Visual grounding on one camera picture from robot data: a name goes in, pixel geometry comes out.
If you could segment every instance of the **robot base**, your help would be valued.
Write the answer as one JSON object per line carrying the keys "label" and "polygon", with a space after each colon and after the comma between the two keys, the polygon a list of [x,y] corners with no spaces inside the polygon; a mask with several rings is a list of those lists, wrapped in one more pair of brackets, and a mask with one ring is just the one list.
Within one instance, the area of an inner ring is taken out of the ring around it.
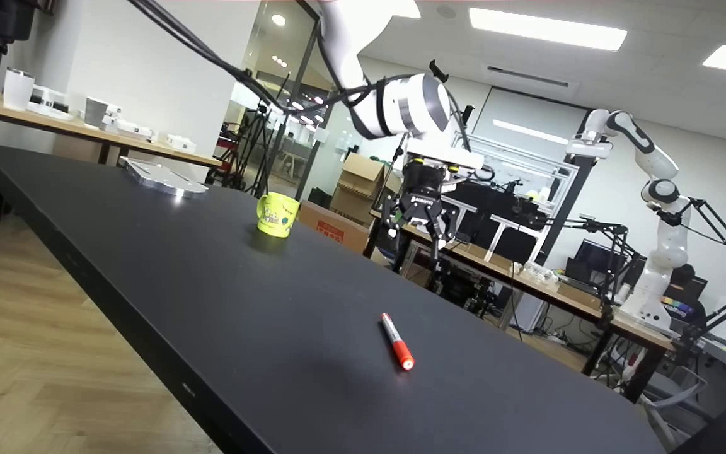
{"label": "robot base", "polygon": [[664,336],[671,336],[671,315],[667,310],[662,307],[662,302],[649,302],[649,306],[643,306],[639,310],[629,307],[629,306],[619,306],[623,314],[643,321],[647,329],[654,329]]}

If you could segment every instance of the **small object on table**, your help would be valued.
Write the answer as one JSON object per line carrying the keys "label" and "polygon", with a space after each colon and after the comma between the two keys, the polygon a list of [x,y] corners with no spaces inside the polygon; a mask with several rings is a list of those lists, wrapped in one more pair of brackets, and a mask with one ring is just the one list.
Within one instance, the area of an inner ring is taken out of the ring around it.
{"label": "small object on table", "polygon": [[415,360],[414,360],[414,353],[411,353],[407,343],[397,336],[397,330],[395,330],[392,321],[388,319],[388,314],[382,314],[380,321],[382,321],[382,329],[388,334],[390,350],[392,350],[397,365],[402,370],[411,370],[415,365]]}
{"label": "small object on table", "polygon": [[257,201],[257,229],[269,237],[286,237],[299,201],[279,193],[265,193]]}
{"label": "small object on table", "polygon": [[28,111],[33,87],[34,78],[25,75],[23,72],[7,72],[3,94],[5,108]]}
{"label": "small object on table", "polygon": [[125,169],[125,174],[130,174],[138,184],[151,186],[151,190],[162,190],[173,195],[175,200],[183,195],[202,195],[207,193],[203,184],[189,183],[175,177],[170,169],[162,167],[162,165],[144,165],[135,160],[117,160],[117,167]]}

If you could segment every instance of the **desk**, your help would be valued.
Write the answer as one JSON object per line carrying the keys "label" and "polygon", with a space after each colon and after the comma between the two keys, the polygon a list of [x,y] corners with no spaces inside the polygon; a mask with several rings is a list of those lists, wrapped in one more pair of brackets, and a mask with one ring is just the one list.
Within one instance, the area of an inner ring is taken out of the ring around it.
{"label": "desk", "polygon": [[[382,227],[382,223],[375,223],[375,227],[370,232],[373,239],[380,234],[377,232],[380,227]],[[400,251],[397,251],[397,254],[392,259],[395,271],[402,266],[406,252],[411,248],[411,239],[417,239],[417,243],[427,244],[427,234],[425,232],[420,232],[420,229],[415,229],[411,225],[406,225],[402,232],[406,232],[407,239],[400,243]],[[453,244],[453,248],[446,248],[440,254],[462,259],[462,263],[475,268],[478,272],[492,275],[494,280],[501,280],[501,283],[506,283],[506,286],[512,286],[512,287],[517,287],[522,293],[530,293],[530,295],[535,295],[535,299],[538,299],[538,301],[545,301],[550,306],[556,306],[556,307],[561,307],[567,314],[574,314],[574,315],[588,319],[593,322],[601,321],[601,306],[600,306],[600,301],[595,295],[581,293],[577,287],[569,287],[565,283],[560,283],[556,290],[538,287],[536,283],[532,283],[532,280],[526,280],[522,275],[513,275],[512,272],[512,263],[506,258],[492,254],[492,252],[487,252],[487,251],[480,251],[475,244]],[[634,377],[629,378],[629,384],[624,388],[624,396],[629,402],[637,402],[643,388],[646,388],[646,384],[647,384],[647,378],[654,373],[657,363],[662,360],[664,350],[672,350],[672,343],[662,334],[649,330],[647,325],[643,325],[639,321],[634,321],[634,319],[629,319],[629,315],[624,315],[619,310],[614,310],[613,321],[606,325],[601,325],[601,329],[605,329],[601,339],[600,339],[598,348],[593,350],[593,357],[588,359],[581,373],[593,373],[598,359],[601,357],[601,350],[606,348],[613,336],[629,339],[629,340],[634,340],[637,345],[646,348],[646,359],[639,360]]]}
{"label": "desk", "polygon": [[[467,205],[467,201],[462,201],[462,200],[453,200],[453,196],[440,196],[440,201],[458,206],[458,217],[456,217],[456,225],[458,225],[458,227],[464,225],[464,217],[467,217],[467,214],[478,213],[475,206],[472,206],[472,205]],[[489,252],[483,254],[483,259],[489,259],[489,258],[494,254],[494,248],[499,244],[499,239],[501,239],[501,234],[504,234],[506,229],[518,229],[518,232],[525,232],[526,237],[535,237],[535,248],[532,248],[526,263],[536,263],[536,254],[538,254],[538,251],[542,251],[542,244],[545,244],[545,237],[547,237],[547,232],[550,232],[547,225],[545,225],[542,229],[532,229],[532,227],[526,227],[526,225],[517,225],[517,223],[512,223],[512,220],[506,220],[506,217],[499,217],[499,214],[489,214],[489,223],[496,223],[496,229],[494,229],[494,234],[492,234]]]}
{"label": "desk", "polygon": [[93,130],[82,121],[58,121],[58,118],[47,118],[47,117],[33,114],[33,111],[13,111],[13,108],[3,107],[3,98],[0,98],[0,121],[41,130],[41,131],[49,131],[49,133],[75,136],[75,140],[85,140],[85,142],[99,142],[101,145],[101,165],[106,165],[107,148],[117,146],[120,155],[141,152],[141,155],[153,155],[153,156],[163,156],[163,160],[175,160],[175,162],[187,162],[187,165],[218,169],[218,162],[209,160],[209,156],[175,152],[170,146],[145,145],[145,142],[138,142],[130,136],[106,133],[106,131]]}
{"label": "desk", "polygon": [[259,234],[246,195],[173,205],[114,167],[0,148],[5,201],[226,451],[659,451],[634,406],[440,299],[299,225]]}

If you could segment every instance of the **cardboard box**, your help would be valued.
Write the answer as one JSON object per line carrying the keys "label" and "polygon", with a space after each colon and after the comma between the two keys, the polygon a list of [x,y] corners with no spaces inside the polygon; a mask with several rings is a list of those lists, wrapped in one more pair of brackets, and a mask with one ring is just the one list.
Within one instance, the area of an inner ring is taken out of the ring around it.
{"label": "cardboard box", "polygon": [[366,156],[351,155],[342,162],[338,190],[373,200],[375,190],[380,186],[380,179],[382,179],[382,165],[380,162],[370,162]]}
{"label": "cardboard box", "polygon": [[342,165],[330,210],[359,225],[370,225],[370,205],[380,186],[380,179],[382,179],[380,162],[351,155]]}
{"label": "cardboard box", "polygon": [[368,227],[312,201],[299,205],[298,220],[356,254],[359,254],[368,244]]}
{"label": "cardboard box", "polygon": [[370,225],[370,205],[373,200],[348,193],[342,186],[334,190],[330,210],[368,227]]}

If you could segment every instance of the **yellow cup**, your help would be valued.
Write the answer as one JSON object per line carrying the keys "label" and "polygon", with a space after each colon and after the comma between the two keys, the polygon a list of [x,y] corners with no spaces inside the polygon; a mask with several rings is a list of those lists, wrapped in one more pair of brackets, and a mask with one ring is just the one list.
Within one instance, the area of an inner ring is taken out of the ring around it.
{"label": "yellow cup", "polygon": [[298,214],[298,200],[267,193],[257,201],[257,229],[267,232],[269,237],[286,237],[294,214]]}

